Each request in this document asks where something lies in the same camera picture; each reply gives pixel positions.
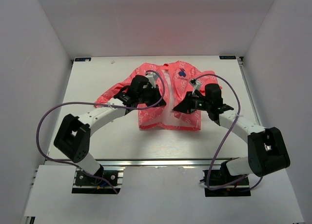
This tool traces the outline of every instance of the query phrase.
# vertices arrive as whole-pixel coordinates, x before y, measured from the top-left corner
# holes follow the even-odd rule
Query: blue logo
[[[180,77],[186,77],[186,73],[184,69],[180,69],[181,71],[179,72]]]

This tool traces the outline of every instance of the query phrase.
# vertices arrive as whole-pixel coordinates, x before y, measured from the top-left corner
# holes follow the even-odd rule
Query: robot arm
[[[155,104],[161,98],[154,73],[146,76],[136,75],[129,86],[122,88],[108,102],[111,107],[100,107],[93,111],[74,117],[64,117],[54,140],[54,145],[72,162],[88,173],[102,177],[103,167],[89,153],[90,137],[107,123],[125,116],[138,104],[147,106]],[[165,106],[161,100],[156,106]]]
[[[234,109],[223,103],[218,84],[205,86],[205,95],[199,92],[200,82],[190,81],[192,92],[187,92],[184,100],[174,111],[191,114],[196,110],[207,111],[209,118],[216,124],[229,129],[237,114]],[[290,166],[290,159],[281,132],[264,128],[239,116],[232,132],[248,145],[248,157],[228,160],[221,164],[221,173],[229,176],[251,174],[262,177]]]

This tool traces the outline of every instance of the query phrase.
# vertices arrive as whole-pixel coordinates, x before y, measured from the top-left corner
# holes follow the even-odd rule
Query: pink garment
[[[178,105],[185,97],[187,91],[192,91],[193,87],[189,83],[189,80],[196,78],[201,74],[214,74],[213,71],[200,72],[194,66],[183,62],[177,61],[170,64],[156,65],[144,63],[139,68],[135,69],[132,74],[126,78],[123,82],[117,83],[105,93],[103,93],[98,99],[97,103],[108,102],[118,91],[126,86],[130,85],[131,80],[136,75],[144,75],[146,70],[157,71],[165,82],[165,96],[164,100],[167,103],[166,106],[149,108],[146,110],[138,111],[138,123],[140,129],[150,129],[155,126],[159,126],[164,129],[170,130],[200,130],[200,111],[195,111],[193,114],[184,114],[176,111],[172,111],[173,107]],[[209,83],[217,83],[216,77],[206,76],[199,80],[202,83],[200,92],[205,94],[205,85]],[[159,86],[160,94],[163,93],[163,88],[160,79],[156,82]],[[138,107],[144,107],[144,104],[139,104]]]

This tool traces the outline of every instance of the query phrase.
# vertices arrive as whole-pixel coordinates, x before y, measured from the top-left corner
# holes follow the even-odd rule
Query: cable
[[[66,102],[66,103],[61,103],[61,104],[58,104],[56,106],[54,106],[53,108],[51,108],[50,110],[48,110],[43,116],[42,118],[40,119],[39,123],[38,123],[38,126],[37,126],[37,131],[36,131],[36,145],[37,145],[37,149],[39,151],[39,153],[47,160],[50,160],[50,161],[53,161],[53,162],[57,162],[57,163],[62,163],[62,164],[69,164],[69,165],[73,165],[75,166],[76,168],[80,169],[82,171],[83,174],[85,174],[86,176],[89,176],[91,178],[94,178],[94,179],[99,179],[99,180],[102,180],[104,182],[106,182],[113,190],[116,194],[118,194],[118,192],[116,191],[116,189],[114,188],[113,185],[111,185],[111,183],[106,180],[105,178],[102,178],[102,177],[98,177],[98,176],[94,176],[86,171],[84,171],[80,166],[76,165],[75,163],[72,163],[72,162],[67,162],[67,161],[63,161],[63,160],[59,160],[59,159],[53,159],[49,156],[47,156],[43,150],[41,149],[41,146],[40,146],[40,143],[39,143],[39,133],[40,133],[40,128],[41,128],[41,125],[44,121],[44,119],[55,109],[59,108],[59,107],[62,107],[62,106],[65,106],[65,105],[71,105],[71,104],[84,104],[84,105],[97,105],[97,106],[103,106],[103,107],[112,107],[112,108],[124,108],[124,109],[129,109],[129,110],[144,110],[144,109],[148,109],[148,108],[152,108],[156,105],[158,105],[164,98],[165,96],[165,82],[164,80],[162,79],[162,77],[160,76],[160,74],[154,70],[147,70],[146,72],[153,72],[155,74],[157,74],[157,76],[159,77],[160,81],[161,81],[161,84],[162,84],[162,87],[163,87],[163,92],[162,92],[162,95],[160,97],[160,99],[150,105],[150,106],[147,106],[147,107],[143,107],[143,108],[133,108],[133,107],[126,107],[126,106],[119,106],[119,105],[114,105],[114,104],[105,104],[105,103],[91,103],[91,102]]]
[[[99,187],[104,187],[106,185],[106,183],[103,183],[102,185],[100,185]]]
[[[238,182],[235,184],[235,186],[233,188],[228,188],[227,191],[235,190],[235,188],[237,188],[237,186],[238,186]]]
[[[221,148],[222,148],[224,142],[226,141],[227,137],[229,136],[230,132],[233,130],[233,128],[234,128],[234,126],[235,126],[235,124],[236,124],[236,122],[237,122],[237,120],[238,120],[241,107],[240,107],[240,101],[239,101],[239,99],[238,99],[238,96],[237,96],[235,90],[233,89],[232,85],[231,85],[228,81],[226,81],[224,78],[222,78],[222,77],[220,77],[219,75],[216,75],[216,74],[203,74],[203,75],[200,75],[199,77],[195,78],[195,80],[198,80],[198,79],[200,79],[200,78],[202,78],[202,77],[204,77],[204,76],[214,76],[214,77],[217,77],[217,78],[223,80],[223,81],[230,87],[230,89],[232,90],[233,94],[235,95],[235,98],[236,98],[236,101],[237,101],[237,105],[238,105],[237,116],[235,117],[235,119],[234,119],[234,121],[233,121],[231,127],[229,128],[229,130],[226,132],[225,136],[223,137],[223,139],[222,139],[222,141],[221,141],[219,147],[217,148],[217,150],[216,150],[216,152],[215,152],[215,154],[214,154],[213,159],[211,160],[210,166],[209,166],[209,170],[208,170],[208,174],[207,174],[207,180],[206,180],[206,186],[207,186],[207,188],[208,188],[209,190],[215,191],[215,190],[219,190],[219,189],[221,189],[221,188],[224,188],[224,187],[226,187],[226,186],[233,185],[233,184],[235,184],[235,183],[237,183],[237,182],[243,180],[244,178],[246,178],[246,177],[248,176],[248,174],[247,174],[247,175],[243,175],[242,177],[240,177],[240,178],[238,178],[238,179],[235,179],[234,181],[232,181],[232,182],[230,182],[230,183],[226,183],[226,184],[223,184],[223,185],[220,185],[220,186],[217,186],[217,187],[210,187],[210,186],[209,186],[209,178],[210,178],[211,171],[212,171],[214,162],[215,162],[215,160],[216,160],[216,157],[218,156],[218,154],[219,154],[219,152],[220,152],[220,150],[221,150]]]
[[[245,189],[245,190],[240,190],[239,192],[251,191],[252,189],[254,189],[256,186],[258,186],[258,185],[261,183],[262,179],[263,179],[263,177],[261,177],[261,178],[259,179],[259,181],[258,181],[255,185],[253,185],[252,187],[247,188],[247,189]]]

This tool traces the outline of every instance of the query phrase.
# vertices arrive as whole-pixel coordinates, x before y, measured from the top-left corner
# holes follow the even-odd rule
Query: white table
[[[123,81],[141,64],[164,64],[185,61],[200,71],[213,70],[224,77],[238,93],[242,105],[241,113],[255,123],[253,109],[237,60],[220,60],[219,56],[164,56],[164,57],[105,57],[91,58],[91,61],[74,62],[67,86],[64,102],[95,102],[97,98],[117,82]],[[223,82],[224,102],[237,109],[232,91]],[[63,117],[69,113],[74,116],[93,109],[92,106],[70,105],[63,107],[55,128],[53,139]],[[90,142],[90,153],[96,159],[178,159],[212,158],[226,129],[216,125],[202,112],[201,130],[197,132],[172,130],[139,130],[137,111],[116,119],[98,130]],[[50,144],[50,157],[66,157]],[[231,134],[220,158],[244,157],[246,144]]]
[[[238,93],[242,114],[255,122],[237,61],[221,61],[219,57],[119,57],[75,62],[64,101],[94,102],[106,89],[124,80],[142,63],[163,64],[177,60],[189,62],[202,71],[213,70],[227,79]],[[220,81],[220,84],[223,87],[225,103],[236,107],[233,94],[224,83]],[[89,109],[92,107],[77,105],[63,108],[56,130],[68,113],[79,115]],[[188,166],[129,166],[124,170],[118,195],[96,195],[72,194],[75,168],[46,162],[39,167],[24,215],[36,217],[34,224],[302,222],[303,218],[285,170],[266,176],[258,189],[252,191],[251,197],[208,198],[204,196],[204,188],[198,184],[202,179],[202,169],[207,166],[196,164],[203,164],[203,161],[174,160],[211,158],[224,134],[225,129],[211,122],[205,114],[202,114],[202,129],[199,132],[140,131],[137,114],[132,112],[93,135],[90,152],[95,158],[110,159],[102,162],[110,166],[158,165],[159,162]],[[231,135],[219,157],[246,155],[246,144],[236,135]],[[50,156],[65,158],[54,146],[50,148]],[[173,160],[164,162],[160,159]],[[251,184],[258,180],[254,175],[249,178]]]

